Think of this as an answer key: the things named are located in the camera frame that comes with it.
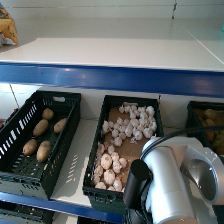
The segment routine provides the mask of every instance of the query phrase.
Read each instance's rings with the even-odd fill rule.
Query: crate
[[[201,110],[213,109],[222,112],[224,111],[224,104],[190,101],[190,103],[187,106],[187,109],[188,109],[188,118],[186,128],[201,127],[201,123],[198,120],[198,117],[194,109],[201,109]],[[205,132],[202,131],[197,133],[190,133],[188,134],[188,137],[195,137],[201,142],[201,144],[204,147],[209,147],[210,149],[212,149],[211,144],[209,143],[209,141],[205,136]]]
[[[155,119],[157,122],[156,135],[162,137],[163,128],[160,117],[159,105],[156,99],[146,99],[146,98],[135,98],[135,97],[122,97],[122,96],[105,96],[104,102],[101,108],[100,118],[98,121],[97,130],[94,137],[94,142],[89,155],[89,162],[85,171],[84,181],[83,181],[83,193],[87,195],[91,206],[93,209],[124,214],[125,205],[123,202],[122,192],[113,192],[102,189],[96,189],[91,186],[91,178],[94,169],[94,161],[96,158],[96,151],[98,148],[98,142],[104,142],[104,135],[101,134],[102,125],[104,120],[108,121],[108,116],[111,108],[119,107],[124,102],[137,103],[139,107],[142,106],[153,106],[155,109]]]
[[[95,219],[78,217],[77,224],[112,224],[111,222],[98,221]]]
[[[53,193],[61,167],[80,120],[81,94],[36,91],[0,130],[0,191],[49,199]],[[40,137],[33,136],[33,129],[42,119],[45,108],[54,111],[48,130]],[[54,124],[67,117],[59,134]],[[35,138],[38,146],[44,140],[51,143],[48,159],[39,163],[36,153],[24,156],[24,144]]]
[[[0,202],[0,218],[20,224],[51,224],[54,212],[18,205],[9,202]]]

